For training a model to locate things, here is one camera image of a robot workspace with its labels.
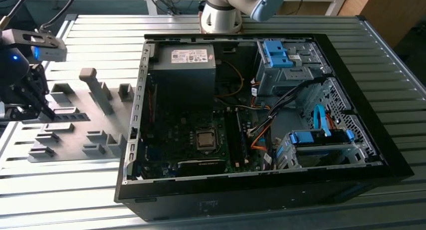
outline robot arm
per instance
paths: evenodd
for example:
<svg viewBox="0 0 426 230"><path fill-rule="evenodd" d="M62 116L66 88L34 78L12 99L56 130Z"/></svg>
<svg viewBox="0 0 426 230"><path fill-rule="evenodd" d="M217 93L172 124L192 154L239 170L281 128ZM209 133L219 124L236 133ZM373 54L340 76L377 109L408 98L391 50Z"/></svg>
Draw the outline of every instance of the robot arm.
<svg viewBox="0 0 426 230"><path fill-rule="evenodd" d="M283 0L207 0L201 15L205 33L235 33L241 28L240 12L253 20L267 21Z"/></svg>

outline slotted aluminum surface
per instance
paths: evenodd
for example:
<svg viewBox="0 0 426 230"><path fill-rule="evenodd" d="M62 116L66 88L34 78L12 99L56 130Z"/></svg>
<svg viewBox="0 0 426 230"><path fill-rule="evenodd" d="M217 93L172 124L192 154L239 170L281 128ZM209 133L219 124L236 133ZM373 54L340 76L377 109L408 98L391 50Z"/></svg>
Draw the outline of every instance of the slotted aluminum surface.
<svg viewBox="0 0 426 230"><path fill-rule="evenodd" d="M132 83L144 34L197 28L195 16L80 15L62 25L68 62L46 63L48 79L74 80L89 66L108 86ZM0 141L0 228L426 229L424 92L368 24L353 17L280 16L261 24L245 18L244 31L328 34L415 176L339 205L149 224L112 201L117 159L32 164L26 153L40 125L9 124Z"/></svg>

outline gray holder block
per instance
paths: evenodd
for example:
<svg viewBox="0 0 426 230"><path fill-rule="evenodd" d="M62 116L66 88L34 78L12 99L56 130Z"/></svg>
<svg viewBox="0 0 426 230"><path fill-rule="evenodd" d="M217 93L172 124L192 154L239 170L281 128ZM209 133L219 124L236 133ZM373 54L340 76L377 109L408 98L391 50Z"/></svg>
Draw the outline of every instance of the gray holder block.
<svg viewBox="0 0 426 230"><path fill-rule="evenodd" d="M287 48L287 54L296 54L296 49L295 49L295 47Z"/></svg>
<svg viewBox="0 0 426 230"><path fill-rule="evenodd" d="M133 101L134 92L133 92L133 88L130 84L120 84L118 96L120 96L121 102Z"/></svg>
<svg viewBox="0 0 426 230"><path fill-rule="evenodd" d="M45 124L41 130L44 132L69 133L73 131L73 124L72 123L50 123L50 124Z"/></svg>
<svg viewBox="0 0 426 230"><path fill-rule="evenodd" d="M116 142L114 139L112 138L112 135L108 134L106 148L110 150L110 152L114 156L117 156L117 157L121 156L121 152L125 151L125 147L126 147L126 140L125 140L122 134L120 134L120 136L118 136L118 142Z"/></svg>
<svg viewBox="0 0 426 230"><path fill-rule="evenodd" d="M54 151L49 147L38 145L30 148L28 154L33 158L50 158L54 155Z"/></svg>
<svg viewBox="0 0 426 230"><path fill-rule="evenodd" d="M110 95L110 91L106 87L106 84L105 82L98 82L100 84L100 88L101 88L101 91L104 92L105 96L106 96L106 99L110 100L112 99L112 95Z"/></svg>
<svg viewBox="0 0 426 230"><path fill-rule="evenodd" d="M85 137L92 143L104 144L106 142L106 134L105 131L86 131Z"/></svg>
<svg viewBox="0 0 426 230"><path fill-rule="evenodd" d="M66 94L72 94L73 90L66 83L53 84L50 96L56 103L70 103Z"/></svg>
<svg viewBox="0 0 426 230"><path fill-rule="evenodd" d="M86 83L92 97L96 100L101 111L105 115L110 115L113 113L113 109L109 103L110 92L106 88L106 85L97 82L96 73L97 72L94 68L82 68L78 78Z"/></svg>
<svg viewBox="0 0 426 230"><path fill-rule="evenodd" d="M58 142L58 136L53 132L40 133L34 137L34 140L41 144L56 143L56 142Z"/></svg>
<svg viewBox="0 0 426 230"><path fill-rule="evenodd" d="M81 151L88 156L101 156L105 153L105 149L100 144L84 144Z"/></svg>

